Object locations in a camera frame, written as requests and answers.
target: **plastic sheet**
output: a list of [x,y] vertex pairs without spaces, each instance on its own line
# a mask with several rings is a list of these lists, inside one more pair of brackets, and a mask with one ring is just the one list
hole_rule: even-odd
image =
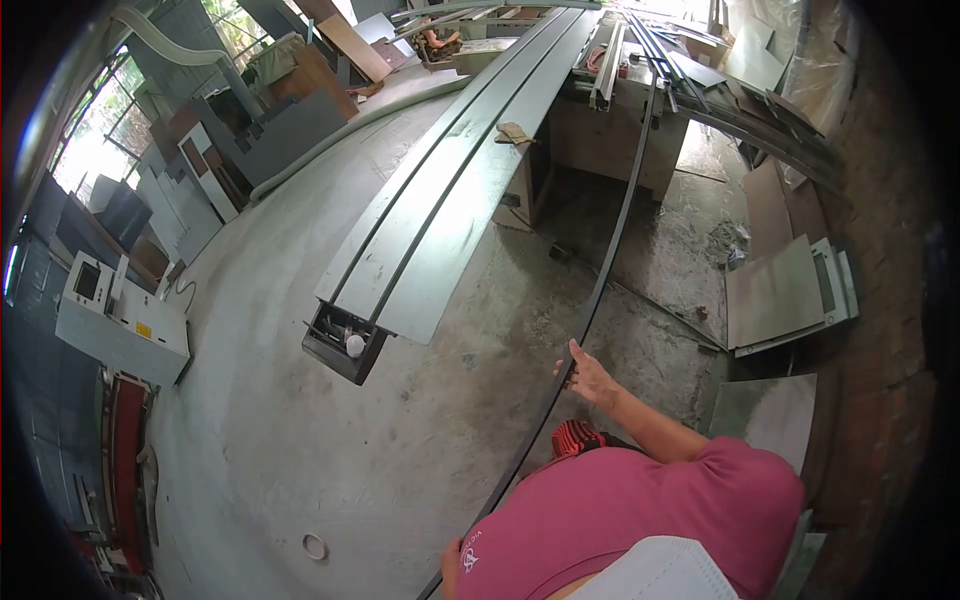
[[[783,98],[809,117],[827,139],[840,126],[850,97],[857,50],[856,22],[840,0],[728,0],[730,28],[751,14],[774,28],[768,50],[788,60]],[[806,180],[781,163],[792,189]]]

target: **pink t-shirt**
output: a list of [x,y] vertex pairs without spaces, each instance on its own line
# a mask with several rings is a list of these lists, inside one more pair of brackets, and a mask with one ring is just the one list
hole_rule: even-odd
[[541,600],[648,536],[698,540],[746,600],[780,574],[804,502],[781,457],[717,438],[693,463],[626,448],[558,459],[464,538],[457,598]]

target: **printed logo on shirt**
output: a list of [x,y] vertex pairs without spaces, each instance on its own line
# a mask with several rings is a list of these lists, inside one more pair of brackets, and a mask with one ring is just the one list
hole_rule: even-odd
[[470,573],[470,570],[473,569],[473,564],[479,560],[478,557],[473,556],[473,548],[468,548],[467,552],[464,553],[464,568],[467,570],[467,573]]
[[460,561],[464,566],[466,573],[470,573],[473,570],[473,565],[480,560],[480,557],[476,556],[473,553],[473,543],[483,535],[482,531],[478,531],[470,536],[470,539],[464,542],[464,547],[460,550]]

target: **dust extraction hose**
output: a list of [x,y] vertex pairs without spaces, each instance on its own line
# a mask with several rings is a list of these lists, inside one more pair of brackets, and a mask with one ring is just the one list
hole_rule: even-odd
[[467,83],[470,81],[470,77],[462,77],[455,82],[448,82],[446,84],[437,85],[436,87],[431,87],[425,89],[424,91],[417,92],[412,96],[407,96],[406,98],[401,98],[396,102],[390,103],[385,107],[380,107],[375,110],[371,110],[366,114],[360,115],[355,121],[350,121],[345,126],[340,128],[334,133],[331,133],[329,136],[325,137],[319,144],[306,151],[300,158],[294,160],[287,166],[286,169],[283,169],[273,177],[257,185],[253,192],[250,193],[251,202],[257,202],[263,196],[266,196],[268,193],[274,190],[278,185],[287,181],[300,169],[302,169],[308,162],[321,155],[327,148],[336,144],[343,138],[347,137],[351,133],[359,130],[360,128],[368,126],[373,121],[382,119],[385,116],[393,114],[398,110],[410,107],[414,104],[423,102],[424,100],[429,100],[431,98],[436,98],[437,96],[442,96],[453,91],[458,91],[467,86]]
[[191,50],[184,48],[163,32],[156,28],[156,25],[150,22],[144,14],[137,9],[129,6],[119,6],[113,9],[110,16],[127,27],[130,27],[140,39],[142,39],[154,52],[161,55],[170,62],[182,64],[185,66],[203,66],[205,64],[214,64],[224,74],[224,79],[237,100],[243,105],[244,110],[254,121],[263,114],[263,108],[253,98],[247,85],[240,79],[236,66],[230,59],[229,54],[223,50]]

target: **white face mask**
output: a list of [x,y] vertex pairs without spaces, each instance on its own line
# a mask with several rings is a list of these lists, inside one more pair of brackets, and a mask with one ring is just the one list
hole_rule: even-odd
[[567,596],[567,600],[737,600],[736,592],[696,540],[653,536]]

